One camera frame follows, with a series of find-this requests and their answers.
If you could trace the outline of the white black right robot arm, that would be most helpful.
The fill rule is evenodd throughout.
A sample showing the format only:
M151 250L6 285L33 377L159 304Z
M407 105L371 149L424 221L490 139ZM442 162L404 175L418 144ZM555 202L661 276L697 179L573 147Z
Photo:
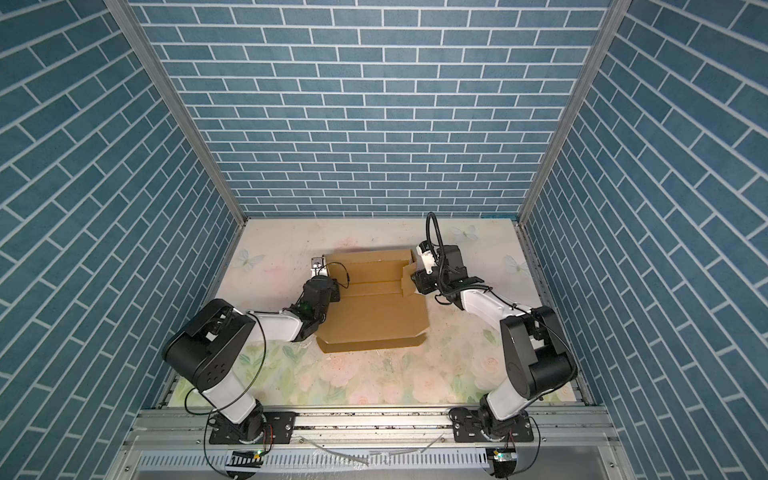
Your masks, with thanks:
M535 400L553 393L578 374L578 366L555 311L547 306L523 307L502 298L476 276L470 276L456 245L416 247L423 267L411 275L422 295L433 292L449 305L472 314L500 333L506 379L479 401L472 412L482 432L497 439Z

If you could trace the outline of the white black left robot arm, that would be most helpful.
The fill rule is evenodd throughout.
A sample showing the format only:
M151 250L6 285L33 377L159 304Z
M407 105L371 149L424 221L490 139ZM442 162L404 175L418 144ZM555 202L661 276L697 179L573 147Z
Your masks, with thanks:
M338 281L326 275L311 277L298 300L278 312L241 312L213 299L167 341L162 359L213 406L213 418L234 428L239 441L254 441L264 430L263 407L233 371L241 351L253 340L307 339L340 299Z

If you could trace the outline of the brown cardboard paper box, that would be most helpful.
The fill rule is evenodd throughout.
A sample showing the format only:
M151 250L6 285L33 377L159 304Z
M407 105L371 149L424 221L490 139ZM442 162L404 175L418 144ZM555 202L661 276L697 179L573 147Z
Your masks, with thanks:
M418 263L410 249L344 252L325 257L343 285L315 333L325 353L416 347L429 328L426 298L411 280Z

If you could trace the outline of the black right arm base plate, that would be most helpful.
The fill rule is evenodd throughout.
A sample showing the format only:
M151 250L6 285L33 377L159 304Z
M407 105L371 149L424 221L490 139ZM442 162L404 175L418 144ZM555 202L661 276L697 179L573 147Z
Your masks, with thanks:
M496 419L489 409L455 407L448 412L456 443L532 442L534 434L528 414Z

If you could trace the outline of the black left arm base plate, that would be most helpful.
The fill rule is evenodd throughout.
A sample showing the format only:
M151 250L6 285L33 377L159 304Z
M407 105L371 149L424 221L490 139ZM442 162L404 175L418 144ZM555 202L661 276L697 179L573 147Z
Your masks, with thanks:
M236 424L217 413L207 424L211 429L208 441L213 445L289 444L296 418L290 411L256 412Z

